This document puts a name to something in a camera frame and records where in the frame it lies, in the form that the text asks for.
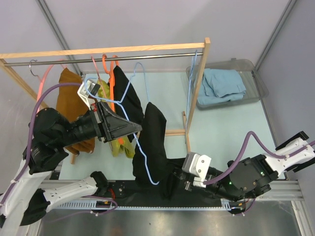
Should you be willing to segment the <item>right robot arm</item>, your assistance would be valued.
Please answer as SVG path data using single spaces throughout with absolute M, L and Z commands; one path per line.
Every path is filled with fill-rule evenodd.
M 243 158 L 250 137 L 254 137 L 265 152 L 255 157 Z M 315 143 L 308 142 L 308 138 L 301 131 L 271 152 L 250 131 L 237 157 L 228 162 L 228 168 L 224 172 L 211 167 L 211 157 L 190 152 L 182 164 L 176 165 L 173 174 L 185 184 L 187 191 L 197 190 L 211 198 L 234 202 L 255 199 L 270 191 L 270 183 L 283 173 L 298 172 L 315 163 Z

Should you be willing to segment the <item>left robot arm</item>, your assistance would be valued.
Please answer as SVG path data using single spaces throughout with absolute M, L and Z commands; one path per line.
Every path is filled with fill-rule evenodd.
M 106 195 L 108 180 L 100 171 L 61 189 L 44 190 L 39 186 L 68 156 L 66 147 L 93 138 L 107 143 L 142 130 L 140 124 L 115 114 L 104 102 L 96 102 L 93 110 L 87 110 L 73 122 L 53 108 L 39 111 L 33 121 L 31 146 L 23 153 L 20 173 L 14 185 L 0 198 L 2 229 L 32 224 L 53 208 L 75 198 Z

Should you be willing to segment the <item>light blue wire hanger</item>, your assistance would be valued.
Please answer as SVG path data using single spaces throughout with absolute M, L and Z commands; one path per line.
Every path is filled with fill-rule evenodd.
M 194 56 L 191 59 L 191 67 L 190 67 L 190 71 L 189 71 L 189 88 L 188 88 L 188 96 L 187 96 L 187 106 L 186 106 L 186 121 L 185 121 L 185 137 L 188 137 L 188 117 L 189 117 L 189 104 L 190 104 L 190 94 L 191 94 L 191 83 L 192 83 L 192 76 L 193 76 L 193 71 L 194 71 L 194 67 L 195 67 L 195 63 L 196 63 L 196 59 L 197 59 L 197 53 L 198 51 L 195 51 Z

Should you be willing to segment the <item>light blue trousers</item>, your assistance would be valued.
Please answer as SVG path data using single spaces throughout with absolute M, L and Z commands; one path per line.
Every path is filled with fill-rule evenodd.
M 246 87 L 236 70 L 206 68 L 197 101 L 201 105 L 214 105 L 237 101 L 246 95 Z

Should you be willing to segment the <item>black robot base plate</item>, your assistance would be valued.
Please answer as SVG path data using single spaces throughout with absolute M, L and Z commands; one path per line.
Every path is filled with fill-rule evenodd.
M 110 181 L 105 197 L 115 195 L 120 207 L 219 207 L 221 200 L 203 189 L 188 191 L 176 180 L 171 184 L 141 187 L 134 180 Z

